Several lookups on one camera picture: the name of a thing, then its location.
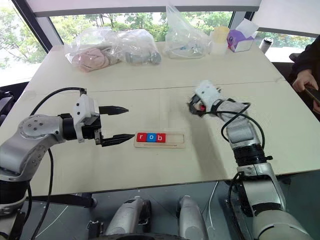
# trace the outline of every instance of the dark clothing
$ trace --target dark clothing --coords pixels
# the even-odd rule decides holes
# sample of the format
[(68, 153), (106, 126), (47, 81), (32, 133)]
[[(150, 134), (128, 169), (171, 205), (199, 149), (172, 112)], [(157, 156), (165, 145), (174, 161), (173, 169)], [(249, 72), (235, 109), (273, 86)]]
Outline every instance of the dark clothing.
[[(293, 84), (298, 73), (306, 69), (312, 70), (312, 75), (320, 88), (320, 36), (318, 36), (311, 45), (308, 45), (296, 58), (295, 63), (292, 66), (292, 72), (289, 76), (289, 82)], [(312, 98), (305, 92), (298, 92), (298, 95), (310, 110), (314, 108)], [(312, 113), (320, 121), (320, 114), (315, 113), (314, 111), (312, 111)]]
[(295, 60), (292, 66), (292, 74), (294, 79), (297, 78), (297, 74), (303, 70), (311, 69), (314, 78), (319, 82), (320, 76), (320, 36), (318, 36), (314, 42), (305, 48)]

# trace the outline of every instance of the green foliage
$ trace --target green foliage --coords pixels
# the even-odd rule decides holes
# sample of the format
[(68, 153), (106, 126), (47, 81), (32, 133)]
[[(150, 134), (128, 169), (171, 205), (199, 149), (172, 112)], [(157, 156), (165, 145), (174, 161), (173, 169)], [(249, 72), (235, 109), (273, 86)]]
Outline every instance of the green foliage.
[(70, 44), (86, 28), (96, 26), (95, 21), (85, 15), (53, 16), (51, 20), (66, 44)]
[(10, 66), (9, 58), (6, 56), (3, 61), (0, 61), (0, 69), (5, 69)]
[(145, 29), (152, 25), (152, 13), (148, 12), (134, 12), (126, 13), (125, 22), (130, 24), (131, 29)]
[(123, 23), (123, 22), (114, 22), (113, 23), (113, 27), (111, 25), (111, 23), (105, 23), (104, 27), (111, 27), (113, 31), (115, 32), (119, 32), (119, 31), (123, 31), (123, 30), (129, 30), (130, 26), (129, 24)]
[(315, 40), (313, 37), (259, 31), (255, 37), (255, 39), (258, 40), (256, 41), (256, 44), (259, 45), (261, 40), (264, 38), (273, 39), (273, 48), (291, 47), (304, 49)]
[(228, 27), (232, 12), (230, 11), (197, 11), (197, 12), (182, 12), (189, 23), (209, 35), (215, 30), (215, 27)]
[[(182, 12), (182, 15), (192, 26), (209, 35), (217, 26), (228, 26), (232, 12)], [(125, 22), (118, 21), (120, 16), (124, 16)], [(165, 12), (160, 13), (158, 24), (153, 23), (153, 14), (150, 12), (54, 16), (51, 17), (51, 20), (66, 44), (70, 44), (88, 27), (108, 26), (117, 32), (146, 29), (156, 42), (165, 41), (169, 28)], [(265, 37), (274, 40), (273, 47), (305, 48), (306, 45), (314, 41), (312, 37), (259, 32), (256, 36), (257, 44), (260, 44), (259, 40)], [(0, 49), (6, 50), (14, 59), (26, 63), (41, 63), (46, 55), (27, 25), (21, 22), (15, 10), (6, 7), (0, 8)], [(0, 68), (5, 68), (8, 65), (9, 59), (5, 58), (0, 62)]]
[[(46, 56), (42, 46), (22, 22), (13, 8), (0, 8), (0, 49), (6, 50), (14, 59), (25, 63), (41, 63)], [(9, 60), (1, 63), (8, 66)]]

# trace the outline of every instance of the smartphone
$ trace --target smartphone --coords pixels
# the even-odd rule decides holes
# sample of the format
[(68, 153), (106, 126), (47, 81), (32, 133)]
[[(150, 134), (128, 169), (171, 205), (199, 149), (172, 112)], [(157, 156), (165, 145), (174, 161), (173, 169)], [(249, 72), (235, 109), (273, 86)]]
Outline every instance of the smartphone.
[(316, 101), (318, 105), (320, 105), (320, 91), (315, 90), (313, 88), (305, 88), (305, 92)]

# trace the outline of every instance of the person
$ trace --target person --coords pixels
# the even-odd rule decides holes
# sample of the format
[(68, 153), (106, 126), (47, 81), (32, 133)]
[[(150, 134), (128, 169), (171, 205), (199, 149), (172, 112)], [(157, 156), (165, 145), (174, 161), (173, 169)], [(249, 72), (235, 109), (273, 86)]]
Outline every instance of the person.
[(304, 92), (306, 87), (319, 90), (320, 86), (320, 36), (308, 45), (292, 66), (292, 87), (320, 121), (320, 105)]

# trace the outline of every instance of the plastic bag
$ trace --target plastic bag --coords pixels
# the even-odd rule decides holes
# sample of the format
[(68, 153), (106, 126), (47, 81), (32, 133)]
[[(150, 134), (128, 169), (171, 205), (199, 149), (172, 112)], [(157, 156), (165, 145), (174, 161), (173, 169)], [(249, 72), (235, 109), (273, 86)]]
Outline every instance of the plastic bag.
[(159, 64), (161, 55), (154, 37), (144, 29), (122, 31), (118, 33), (118, 57), (121, 61), (140, 64)]
[(87, 28), (64, 46), (69, 62), (84, 72), (125, 61), (158, 64), (161, 56), (152, 35), (144, 29), (114, 32), (110, 27)]
[(69, 62), (84, 72), (102, 69), (116, 64), (119, 59), (114, 47), (119, 42), (110, 27), (87, 28), (70, 45), (64, 46)]
[(169, 30), (164, 54), (172, 59), (198, 59), (209, 53), (209, 36), (191, 26), (173, 5), (166, 6)]

